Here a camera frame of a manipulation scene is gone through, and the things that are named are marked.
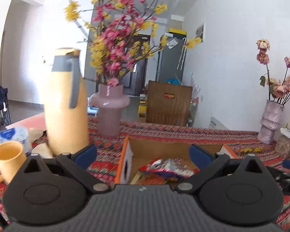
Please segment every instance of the purple vase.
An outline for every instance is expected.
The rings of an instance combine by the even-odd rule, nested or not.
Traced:
[[[90,97],[90,105],[99,107],[98,134],[117,137],[120,129],[121,109],[130,104],[130,98],[123,94],[123,85],[100,84],[100,92]]]
[[[280,128],[281,114],[283,110],[283,105],[267,100],[260,121],[262,126],[258,134],[258,140],[267,145],[270,145],[273,142],[275,131]]]

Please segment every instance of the yellow thermos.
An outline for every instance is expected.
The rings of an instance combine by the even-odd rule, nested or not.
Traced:
[[[49,147],[55,155],[89,144],[87,94],[79,68],[80,50],[61,48],[46,84],[44,112]]]

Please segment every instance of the open box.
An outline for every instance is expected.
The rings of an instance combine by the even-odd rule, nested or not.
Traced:
[[[236,158],[233,151],[224,144],[200,145],[210,153],[217,153],[220,150]],[[189,156],[190,143],[183,142],[162,142],[149,139],[137,139],[126,137],[119,160],[115,184],[128,184],[134,178],[138,169],[147,165],[156,158],[180,158],[181,163],[189,169],[196,169],[197,166]]]

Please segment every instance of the white lid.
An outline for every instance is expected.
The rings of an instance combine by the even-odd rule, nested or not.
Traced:
[[[288,128],[281,128],[280,132],[282,135],[286,136],[287,138],[290,138],[290,130]]]

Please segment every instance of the yellow mug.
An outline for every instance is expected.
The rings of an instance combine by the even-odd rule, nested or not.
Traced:
[[[10,183],[26,159],[20,142],[7,141],[0,144],[0,182],[6,180]]]

